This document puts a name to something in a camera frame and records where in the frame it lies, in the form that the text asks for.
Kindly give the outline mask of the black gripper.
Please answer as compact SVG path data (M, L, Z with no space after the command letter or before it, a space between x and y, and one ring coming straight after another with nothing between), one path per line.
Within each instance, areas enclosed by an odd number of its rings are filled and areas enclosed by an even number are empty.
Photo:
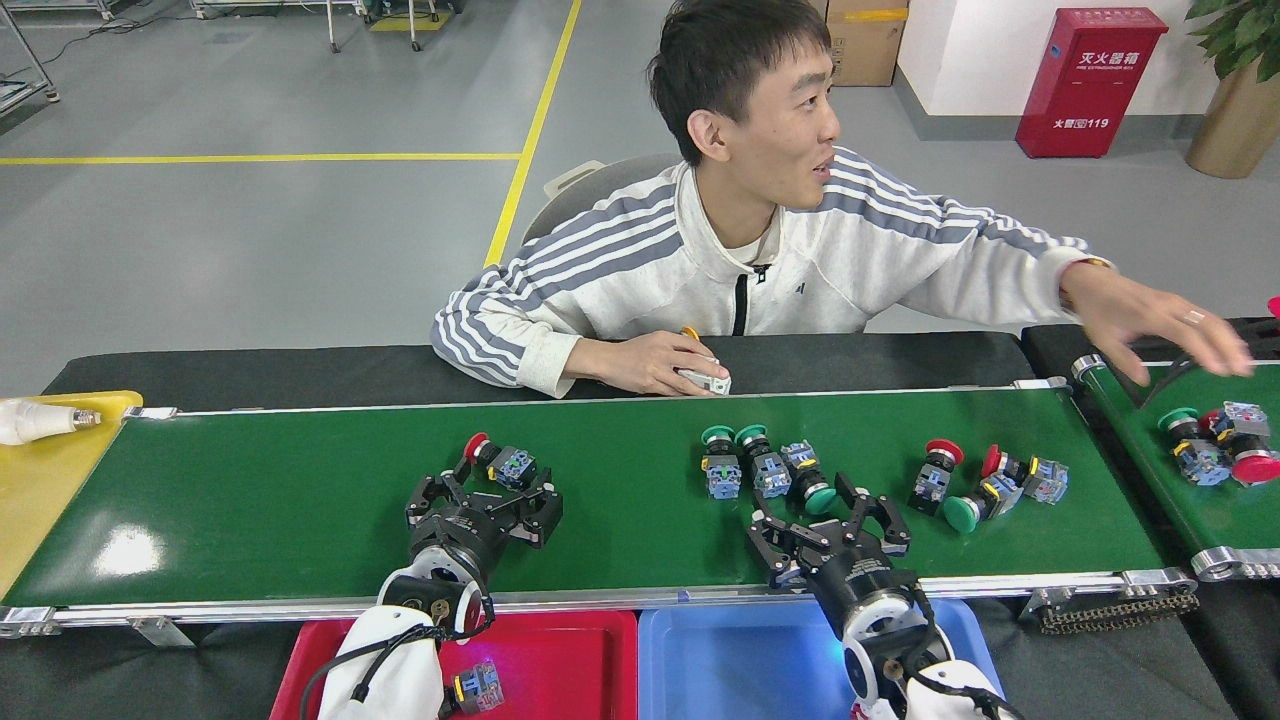
M911 615L914 600L910 580L884 555L904 557L913 534L890 497L855 486L844 471L836 473L836 484L849 506L844 521L804 527L754 510L749 547L758 552L772 589L800 591L806 583L831 626L899 626ZM879 528L879 551L844 547L864 534L868 519Z
M561 523L564 498L540 470L532 486L488 502L488 512L470 505L463 484L472 464L424 477L404 506L410 525L410 570L421 578L489 582L508 538L541 548Z

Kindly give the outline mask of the person's right hand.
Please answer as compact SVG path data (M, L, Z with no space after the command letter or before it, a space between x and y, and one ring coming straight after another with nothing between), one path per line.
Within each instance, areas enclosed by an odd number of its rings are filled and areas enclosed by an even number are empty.
M563 377L575 380L598 380L636 395L710 395L710 391L680 375L680 369L717 378L730 375L699 340L687 334L655 331L620 342L580 338L564 364Z

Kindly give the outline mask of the person's left hand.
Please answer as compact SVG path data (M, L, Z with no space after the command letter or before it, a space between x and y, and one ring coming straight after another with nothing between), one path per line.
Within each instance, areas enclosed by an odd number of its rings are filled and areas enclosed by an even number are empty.
M1235 329L1180 295L1089 263L1068 266L1059 288L1093 346L1139 386L1149 383L1149 373L1130 343L1147 336L1176 345L1215 375L1253 374L1254 359Z

